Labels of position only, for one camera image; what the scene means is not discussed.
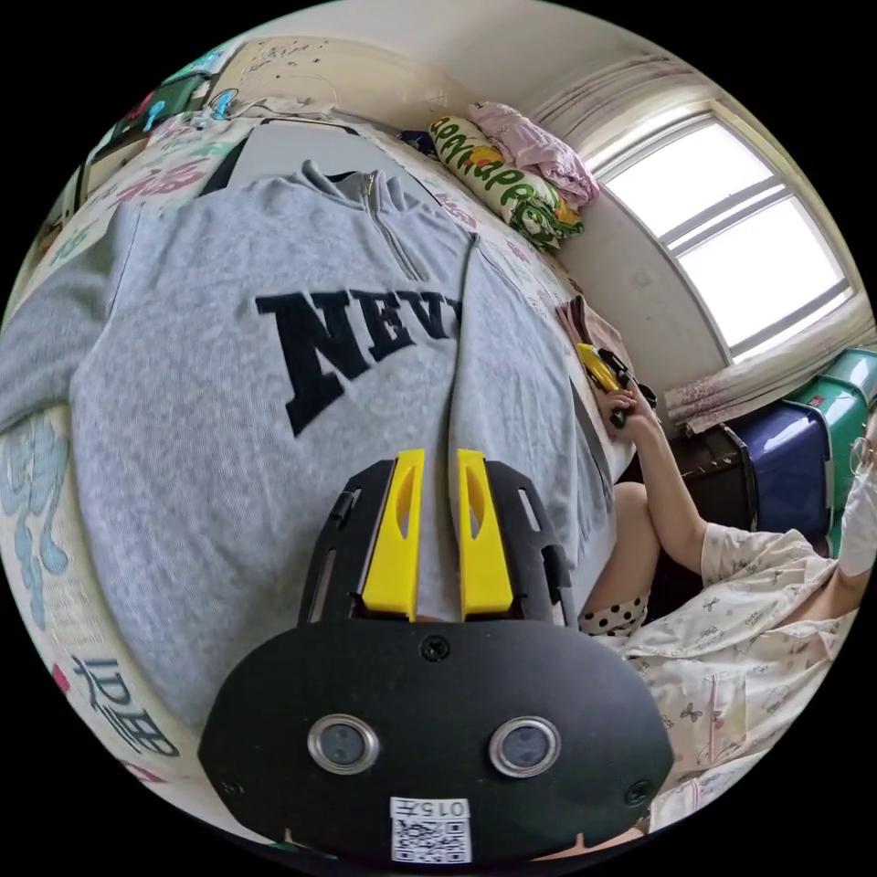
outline pink blanket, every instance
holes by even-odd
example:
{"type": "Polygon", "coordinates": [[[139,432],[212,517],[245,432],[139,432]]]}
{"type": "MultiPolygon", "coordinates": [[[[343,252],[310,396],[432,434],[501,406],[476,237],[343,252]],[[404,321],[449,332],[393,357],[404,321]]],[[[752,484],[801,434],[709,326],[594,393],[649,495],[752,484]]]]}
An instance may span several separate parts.
{"type": "Polygon", "coordinates": [[[551,183],[574,210],[600,194],[597,180],[576,152],[504,103],[473,103],[469,118],[496,144],[502,157],[551,183]]]}

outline window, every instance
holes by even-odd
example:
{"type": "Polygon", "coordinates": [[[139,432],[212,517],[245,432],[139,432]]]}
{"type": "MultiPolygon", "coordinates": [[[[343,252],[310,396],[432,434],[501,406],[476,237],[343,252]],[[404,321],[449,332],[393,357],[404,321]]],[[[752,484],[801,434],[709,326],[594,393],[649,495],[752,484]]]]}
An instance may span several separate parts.
{"type": "Polygon", "coordinates": [[[675,261],[732,362],[783,343],[851,295],[794,191],[712,115],[650,137],[597,176],[675,261]]]}

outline leg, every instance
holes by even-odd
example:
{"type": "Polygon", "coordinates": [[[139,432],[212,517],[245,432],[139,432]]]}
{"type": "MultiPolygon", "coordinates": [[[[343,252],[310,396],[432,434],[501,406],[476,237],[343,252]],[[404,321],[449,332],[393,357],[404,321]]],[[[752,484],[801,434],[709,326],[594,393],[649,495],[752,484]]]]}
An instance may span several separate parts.
{"type": "Polygon", "coordinates": [[[660,543],[642,484],[617,485],[615,510],[615,548],[582,610],[582,629],[588,633],[601,632],[601,627],[612,628],[615,626],[613,622],[622,624],[645,618],[646,602],[658,564],[660,543]],[[609,616],[607,623],[601,625],[605,613],[614,607],[619,607],[620,617],[609,616]],[[634,618],[624,618],[625,614],[634,618]]]}

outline curtain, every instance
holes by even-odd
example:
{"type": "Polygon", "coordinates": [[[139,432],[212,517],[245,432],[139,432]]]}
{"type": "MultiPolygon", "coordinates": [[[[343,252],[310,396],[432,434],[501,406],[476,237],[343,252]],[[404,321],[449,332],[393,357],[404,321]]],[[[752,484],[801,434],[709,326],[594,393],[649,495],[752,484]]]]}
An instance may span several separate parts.
{"type": "Polygon", "coordinates": [[[806,384],[848,347],[877,349],[877,325],[864,291],[787,342],[717,375],[668,390],[670,420],[697,434],[751,414],[806,384]]]}
{"type": "Polygon", "coordinates": [[[589,161],[650,118],[720,96],[682,61],[640,53],[583,68],[522,111],[589,161]]]}

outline zipper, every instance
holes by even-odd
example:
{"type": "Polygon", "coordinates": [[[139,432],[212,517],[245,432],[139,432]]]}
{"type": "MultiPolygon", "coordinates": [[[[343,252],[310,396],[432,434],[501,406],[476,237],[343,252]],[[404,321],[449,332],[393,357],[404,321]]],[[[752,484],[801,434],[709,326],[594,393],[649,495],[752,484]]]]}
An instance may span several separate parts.
{"type": "Polygon", "coordinates": [[[396,240],[396,237],[387,228],[384,223],[381,222],[381,219],[378,215],[378,211],[375,209],[375,206],[372,204],[372,189],[375,183],[375,174],[376,171],[372,171],[366,177],[365,182],[365,207],[369,212],[369,215],[374,220],[375,225],[378,227],[378,230],[384,236],[384,241],[386,245],[389,247],[390,252],[393,253],[396,258],[396,262],[399,265],[399,268],[403,270],[405,275],[409,280],[425,280],[425,277],[422,277],[420,272],[415,268],[414,262],[408,256],[408,254],[403,250],[402,245],[396,240]]]}

